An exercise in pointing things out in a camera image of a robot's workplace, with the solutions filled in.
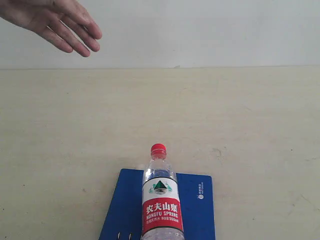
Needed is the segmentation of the person's open bare hand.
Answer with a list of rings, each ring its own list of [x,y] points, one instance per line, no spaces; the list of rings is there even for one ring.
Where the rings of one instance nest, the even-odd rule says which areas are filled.
[[[2,0],[0,17],[65,53],[87,58],[100,50],[102,31],[77,0]]]

